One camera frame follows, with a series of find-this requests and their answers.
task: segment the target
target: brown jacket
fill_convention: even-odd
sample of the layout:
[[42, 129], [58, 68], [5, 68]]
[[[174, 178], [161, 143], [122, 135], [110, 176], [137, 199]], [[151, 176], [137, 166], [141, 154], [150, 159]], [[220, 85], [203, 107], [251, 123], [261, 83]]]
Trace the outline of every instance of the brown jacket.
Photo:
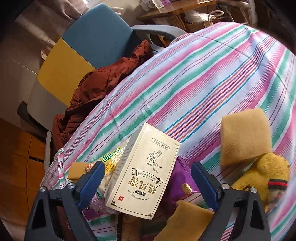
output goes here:
[[65, 115], [54, 117], [52, 138], [56, 153], [74, 134], [93, 108], [109, 94], [117, 84], [129, 76], [138, 66], [153, 56], [147, 40], [137, 46], [130, 58], [122, 57], [108, 67], [87, 73], [74, 91]]

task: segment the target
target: blue gripper pad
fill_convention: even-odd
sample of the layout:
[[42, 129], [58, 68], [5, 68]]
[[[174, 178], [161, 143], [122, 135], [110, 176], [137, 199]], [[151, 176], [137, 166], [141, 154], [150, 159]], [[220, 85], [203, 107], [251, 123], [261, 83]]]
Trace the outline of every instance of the blue gripper pad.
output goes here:
[[85, 183], [85, 185], [80, 191], [80, 198], [78, 203], [78, 207], [80, 209], [89, 206], [94, 194], [96, 193], [96, 190], [98, 189], [98, 186], [101, 184], [101, 181], [104, 175], [105, 175], [105, 165], [104, 163], [99, 162], [98, 166], [92, 172], [91, 176], [88, 178], [87, 182]]
[[199, 165], [197, 163], [193, 163], [191, 167], [191, 176], [208, 207], [216, 211], [219, 208], [218, 194], [206, 177], [206, 174], [204, 173], [206, 170], [204, 169], [203, 171]]

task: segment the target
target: table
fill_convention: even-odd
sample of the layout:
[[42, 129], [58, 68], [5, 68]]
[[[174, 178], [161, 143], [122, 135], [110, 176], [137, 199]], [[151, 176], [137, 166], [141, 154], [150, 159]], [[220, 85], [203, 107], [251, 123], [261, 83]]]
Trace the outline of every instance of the table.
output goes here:
[[[180, 36], [122, 80], [58, 151], [41, 185], [65, 187], [72, 162], [98, 159], [144, 122], [179, 141], [189, 167], [200, 161], [221, 183], [232, 184], [244, 165], [219, 165], [221, 118], [256, 107], [269, 119], [273, 152], [290, 163], [286, 193], [267, 216], [272, 241], [280, 241], [296, 218], [296, 59], [271, 36], [238, 23]], [[201, 196], [189, 201], [205, 207]], [[141, 241], [152, 241], [166, 224], [159, 215], [152, 222]], [[114, 215], [88, 223], [99, 240], [115, 240]], [[221, 240], [233, 225], [232, 217]]]
[[150, 24], [153, 18], [169, 17], [174, 26], [186, 31], [185, 25], [180, 17], [180, 13], [185, 11], [216, 5], [217, 0], [181, 0], [165, 5], [163, 8], [151, 10], [137, 17], [138, 20], [145, 24]]

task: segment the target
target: screw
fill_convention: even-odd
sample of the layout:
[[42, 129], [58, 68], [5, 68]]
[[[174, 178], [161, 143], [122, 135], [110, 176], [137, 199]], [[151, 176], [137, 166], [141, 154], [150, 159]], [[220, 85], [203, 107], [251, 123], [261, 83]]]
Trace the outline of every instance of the screw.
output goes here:
[[250, 188], [250, 191], [253, 193], [257, 193], [257, 189], [256, 188]]
[[41, 187], [40, 189], [39, 189], [39, 192], [44, 192], [46, 190], [46, 187]]
[[221, 187], [226, 190], [230, 189], [230, 186], [227, 183], [223, 183]]
[[67, 187], [68, 187], [69, 189], [73, 189], [73, 188], [75, 187], [75, 184], [74, 184], [74, 183], [69, 183], [69, 184], [67, 185]]

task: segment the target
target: chair backrest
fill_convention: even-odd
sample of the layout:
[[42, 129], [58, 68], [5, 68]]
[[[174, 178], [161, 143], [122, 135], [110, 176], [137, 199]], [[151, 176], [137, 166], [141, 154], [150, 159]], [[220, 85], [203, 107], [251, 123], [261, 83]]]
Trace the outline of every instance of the chair backrest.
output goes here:
[[51, 130], [53, 117], [64, 113], [86, 73], [130, 55], [140, 42], [108, 6], [92, 8], [70, 26], [49, 53], [31, 91], [28, 113]]

